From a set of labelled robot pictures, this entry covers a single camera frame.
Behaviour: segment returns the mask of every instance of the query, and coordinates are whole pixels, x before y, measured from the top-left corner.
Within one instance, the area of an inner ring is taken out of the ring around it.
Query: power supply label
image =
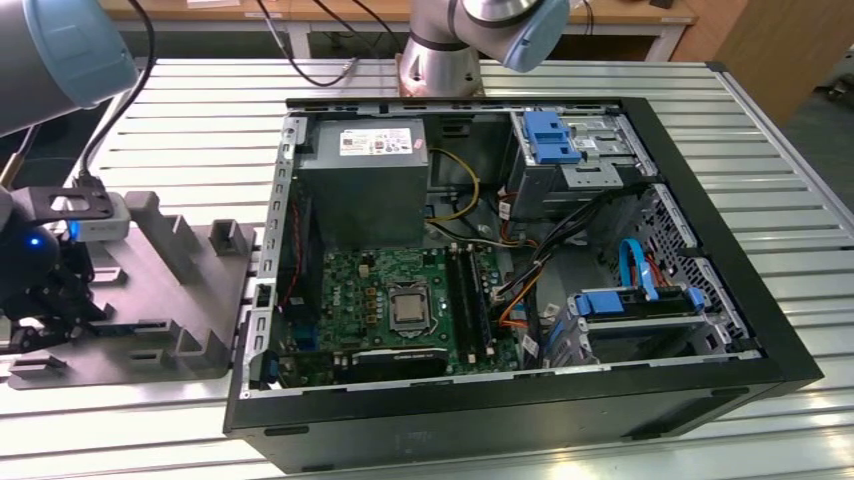
[[[408,128],[366,128],[342,132],[340,154],[343,157],[410,155],[411,153],[412,132]]]

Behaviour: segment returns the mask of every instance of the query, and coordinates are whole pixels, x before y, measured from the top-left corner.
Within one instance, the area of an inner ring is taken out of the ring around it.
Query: sticker
[[[502,220],[510,220],[510,204],[498,202],[498,216]]]
[[[536,344],[534,339],[527,335],[522,340],[522,348],[524,348],[524,351],[528,352],[534,358],[536,358],[536,356],[539,355],[539,345]]]
[[[572,145],[575,145],[575,148],[599,150],[597,148],[597,142],[594,142],[593,139],[590,139],[590,138],[574,138],[572,139]]]
[[[247,12],[243,14],[246,18],[264,18],[264,14],[260,12]],[[282,18],[280,13],[270,12],[270,18]]]
[[[558,315],[559,311],[560,307],[554,303],[550,303],[548,305],[546,305],[546,309],[543,310],[543,317],[554,317],[555,315]]]
[[[528,316],[524,313],[524,306],[520,303],[518,303],[510,311],[510,319],[519,320],[522,322],[527,321]]]
[[[342,157],[408,155],[411,153],[412,132],[408,128],[366,128],[342,132]]]

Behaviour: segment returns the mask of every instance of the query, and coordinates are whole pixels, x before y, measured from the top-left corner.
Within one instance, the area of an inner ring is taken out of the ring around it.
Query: blue led light
[[[76,240],[80,235],[80,224],[77,222],[68,222],[68,233],[71,234],[71,239]]]

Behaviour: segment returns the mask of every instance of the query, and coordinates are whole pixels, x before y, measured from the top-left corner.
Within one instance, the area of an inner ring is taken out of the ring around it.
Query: metal rail
[[[334,76],[340,62],[311,60],[307,69]],[[483,77],[487,94],[496,96],[649,98],[826,378],[679,439],[331,476],[851,475],[854,222],[738,85],[703,64],[562,62],[519,75],[486,62]],[[191,224],[234,217],[260,227],[283,101],[384,95],[396,95],[390,62],[360,62],[340,89],[318,90],[282,61],[163,60],[95,167],[111,189],[158,191],[164,213],[182,213]],[[0,377],[3,365],[0,359]],[[28,392],[0,385],[0,478],[276,476],[262,456],[220,433],[227,384],[220,379]]]

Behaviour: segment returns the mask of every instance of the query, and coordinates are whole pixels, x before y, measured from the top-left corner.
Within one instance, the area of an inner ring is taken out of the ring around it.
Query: black cable
[[[282,55],[287,59],[288,63],[291,64],[291,67],[294,68],[299,76],[303,77],[303,80],[311,83],[315,87],[326,88],[326,87],[331,87],[332,85],[336,85],[350,74],[350,70],[352,69],[352,66],[356,63],[356,60],[359,60],[359,58],[358,57],[354,58],[352,60],[350,60],[347,64],[344,64],[344,69],[342,70],[342,73],[338,75],[338,77],[335,77],[335,79],[332,79],[332,81],[322,82],[311,78],[308,74],[303,71],[303,69],[299,67],[296,60],[294,60],[294,55],[291,54],[291,52],[284,46],[284,41],[279,36],[279,31],[276,30],[276,26],[272,23],[272,16],[270,15],[270,10],[267,10],[267,6],[264,5],[264,2],[262,0],[255,0],[255,2],[258,3],[258,6],[262,9],[262,14],[264,15],[264,22],[267,23],[267,29],[270,30],[270,34],[272,35],[272,38],[276,41],[276,46],[279,47],[279,51],[282,52]]]
[[[403,45],[400,44],[400,40],[398,40],[398,37],[395,36],[395,32],[391,31],[388,24],[383,21],[382,18],[379,18],[379,15],[376,15],[376,12],[374,12],[374,10],[371,10],[368,6],[364,3],[362,3],[360,0],[352,0],[352,3],[359,5],[362,7],[362,10],[368,12],[368,15],[371,15],[374,19],[379,22],[379,24],[383,26],[383,28],[388,32],[388,35],[391,35],[391,39],[395,41],[395,44],[398,45],[398,50],[400,51],[400,53],[403,53]]]
[[[151,17],[148,16],[148,13],[145,12],[143,6],[139,4],[139,0],[128,0],[128,3],[133,7],[133,10],[136,10],[136,14],[143,21],[143,25],[145,26],[145,35],[148,36],[148,59],[145,61],[145,69],[143,70],[143,74],[136,81],[136,86],[131,90],[131,94],[124,99],[124,103],[121,103],[121,106],[113,112],[112,117],[109,117],[109,120],[107,121],[99,132],[95,134],[95,136],[89,140],[89,143],[87,143],[85,148],[83,149],[83,153],[80,154],[79,177],[92,176],[89,173],[89,162],[92,160],[92,153],[95,152],[95,148],[104,141],[109,130],[112,130],[112,127],[115,127],[116,123],[121,119],[121,116],[124,115],[124,112],[128,111],[128,108],[131,108],[131,105],[136,101],[139,94],[143,92],[145,84],[148,83],[148,78],[151,77],[151,72],[155,69],[155,64],[158,63],[155,26],[151,23]]]
[[[320,7],[320,9],[326,12],[326,14],[332,17],[335,19],[335,21],[338,23],[342,24],[342,26],[350,30],[350,33],[352,33],[356,38],[359,40],[362,40],[362,43],[364,43],[368,46],[368,49],[371,50],[371,52],[374,53],[374,56],[379,59],[380,58],[380,54],[376,50],[376,47],[374,47],[374,44],[371,43],[371,41],[364,38],[364,36],[356,32],[356,29],[352,28],[352,26],[350,25],[350,23],[347,23],[347,20],[344,20],[331,9],[330,7],[326,6],[326,4],[320,1],[320,0],[312,0],[312,2],[315,2],[315,5],[318,5]]]
[[[468,229],[471,230],[471,232],[474,233],[474,236],[476,238],[483,238],[483,235],[480,235],[480,232],[478,231],[478,227],[474,226],[474,224],[468,221],[468,219],[466,218],[468,215],[471,215],[474,213],[476,209],[472,209],[466,215],[463,215],[462,217],[456,217],[456,220],[459,220],[459,222],[466,225],[466,227],[468,227]],[[456,214],[459,213],[459,196],[455,196],[451,199],[451,211]]]
[[[617,198],[637,195],[642,193],[650,185],[647,183],[637,183],[619,190],[609,190],[607,192],[597,195],[589,202],[586,202],[572,213],[570,213],[560,222],[554,226],[546,237],[543,238],[534,254],[531,255],[531,263],[524,272],[518,275],[496,292],[499,295],[507,293],[512,288],[527,281],[527,279],[536,274],[543,267],[544,263],[551,258],[552,251],[560,246],[567,238],[578,235],[585,228],[590,220],[599,212],[599,209]]]
[[[454,233],[447,227],[439,225],[438,223],[431,223],[430,226],[434,227],[436,230],[442,230],[442,232],[444,232],[444,234],[448,237],[455,238],[460,242],[478,242],[479,240],[483,240],[483,238],[466,237],[464,235],[460,235],[459,233]]]
[[[585,8],[587,9],[587,28],[590,28],[590,33],[587,33],[587,28],[585,28],[585,34],[586,35],[593,35],[593,28],[594,25],[597,24],[597,16],[593,13],[593,6],[590,5],[590,1],[589,0],[583,0],[585,2]]]
[[[32,150],[32,146],[36,143],[36,136],[39,135],[39,130],[41,129],[41,124],[33,125],[27,130],[27,135],[24,135],[24,141],[21,142],[21,146],[17,148],[16,155],[21,157],[27,157],[29,154],[29,150]]]

